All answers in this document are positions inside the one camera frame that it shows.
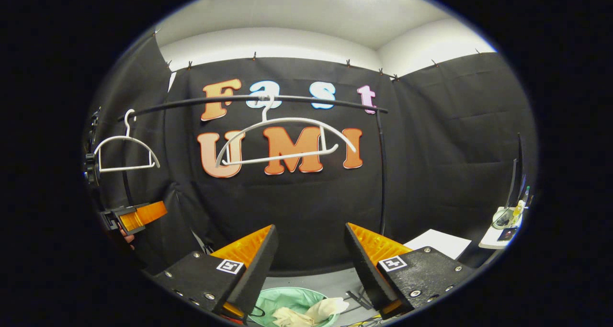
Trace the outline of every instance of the clothes hanger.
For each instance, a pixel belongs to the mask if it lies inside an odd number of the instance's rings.
[[[245,128],[245,129],[243,129],[239,133],[236,133],[236,135],[234,135],[234,137],[230,138],[228,140],[228,142],[226,142],[226,144],[223,146],[223,148],[221,148],[221,152],[219,153],[219,156],[217,156],[217,161],[215,163],[216,167],[218,167],[220,163],[223,163],[223,165],[226,165],[226,166],[228,166],[228,165],[245,165],[245,164],[251,164],[251,163],[268,162],[268,161],[273,161],[273,160],[276,160],[276,159],[304,157],[304,156],[311,156],[311,155],[329,155],[332,152],[335,152],[335,150],[337,150],[337,148],[339,147],[339,144],[334,144],[334,146],[332,148],[328,149],[328,146],[326,146],[326,135],[324,135],[324,129],[328,129],[330,132],[334,133],[335,135],[338,135],[340,139],[342,139],[344,142],[346,142],[346,144],[350,147],[350,149],[354,153],[356,152],[355,146],[353,146],[353,144],[351,144],[351,141],[349,139],[347,139],[347,137],[345,137],[343,135],[343,133],[340,133],[338,130],[336,130],[332,126],[329,126],[328,124],[324,124],[321,121],[313,120],[313,119],[310,119],[310,118],[296,118],[296,117],[275,118],[275,119],[267,120],[266,113],[267,113],[268,109],[270,109],[270,107],[272,107],[272,104],[274,103],[274,95],[269,95],[268,98],[269,98],[269,102],[266,104],[266,107],[264,107],[264,109],[262,111],[262,121],[258,122],[257,124],[252,124],[252,126],[249,126],[249,127]],[[247,159],[245,161],[237,161],[237,162],[230,161],[230,152],[228,152],[227,149],[228,149],[228,146],[230,145],[230,143],[232,143],[232,141],[234,141],[234,139],[238,138],[243,133],[251,131],[254,128],[258,128],[260,126],[266,126],[267,124],[278,124],[278,123],[281,123],[281,122],[302,122],[302,123],[305,123],[305,124],[315,124],[315,125],[319,126],[319,134],[320,134],[319,137],[320,137],[320,140],[321,140],[322,150],[311,151],[311,152],[304,152],[304,153],[294,153],[294,154],[291,154],[291,155],[282,155],[282,156],[258,158],[258,159]],[[221,158],[223,157],[224,152],[226,152],[227,159],[222,160]]]
[[[114,137],[109,137],[105,140],[103,140],[100,144],[98,144],[98,147],[96,148],[96,150],[94,150],[94,155],[98,154],[98,170],[100,172],[109,172],[109,171],[122,171],[122,170],[136,170],[136,169],[145,169],[145,168],[153,168],[153,166],[157,166],[159,168],[159,161],[158,161],[158,157],[155,155],[155,153],[153,153],[153,150],[151,150],[151,148],[149,148],[149,146],[147,146],[147,144],[145,144],[144,142],[130,137],[130,124],[127,122],[128,116],[130,115],[130,113],[134,113],[134,109],[130,109],[129,111],[125,112],[125,116],[123,118],[123,123],[125,124],[125,135],[116,135]],[[140,144],[142,146],[144,146],[144,148],[146,148],[149,151],[149,164],[148,165],[144,165],[144,166],[132,166],[132,167],[120,167],[120,168],[102,168],[102,151],[101,151],[101,146],[103,146],[104,144],[106,144],[107,142],[116,140],[116,139],[122,139],[125,141],[131,141],[131,142],[135,142],[137,144]]]

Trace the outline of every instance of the white wall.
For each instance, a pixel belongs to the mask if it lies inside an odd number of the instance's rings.
[[[383,72],[399,77],[442,61],[496,50],[456,19],[411,29],[377,50]]]
[[[460,56],[496,52],[480,35],[456,19],[431,22],[407,31],[379,50],[338,37],[285,28],[239,28],[200,34],[160,48],[170,69],[214,61],[257,57],[303,58],[346,63],[371,70],[383,68],[399,77]]]
[[[240,28],[200,34],[160,48],[175,71],[192,65],[237,58],[282,57],[346,63],[379,70],[377,53],[363,45],[330,35],[284,28]]]

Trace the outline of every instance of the white table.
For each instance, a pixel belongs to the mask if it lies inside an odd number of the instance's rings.
[[[492,219],[492,222],[494,222],[495,220],[498,219],[499,216],[498,212],[500,212],[501,210],[503,210],[504,207],[499,207],[496,210],[496,214],[494,214],[494,218]],[[523,220],[523,209],[520,211],[520,216],[519,219],[517,220],[517,223],[515,223],[515,225],[513,225],[513,227],[515,226],[521,226],[522,224],[522,220]],[[500,235],[502,235],[503,230],[502,229],[496,229],[494,227],[492,227],[492,225],[490,225],[488,231],[486,231],[486,234],[483,236],[483,238],[481,239],[481,242],[479,242],[479,247],[481,248],[487,248],[487,249],[503,249],[504,247],[506,247],[509,242],[511,242],[513,240],[513,236],[510,240],[506,240],[506,241],[499,241],[499,237]]]

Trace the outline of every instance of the pink letter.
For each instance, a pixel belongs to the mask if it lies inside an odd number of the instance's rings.
[[[372,98],[375,97],[375,92],[374,91],[370,91],[370,87],[368,85],[364,85],[363,87],[357,89],[357,92],[359,94],[361,94],[362,96],[362,104],[364,106],[371,106],[371,107],[376,107],[373,105],[373,100]],[[366,113],[369,114],[374,114],[375,111],[371,111],[368,109],[364,109],[364,111],[366,111]]]

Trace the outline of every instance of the ceiling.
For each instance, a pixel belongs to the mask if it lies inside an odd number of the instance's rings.
[[[425,0],[197,0],[158,24],[160,47],[212,31],[274,27],[331,35],[377,50],[452,16]]]

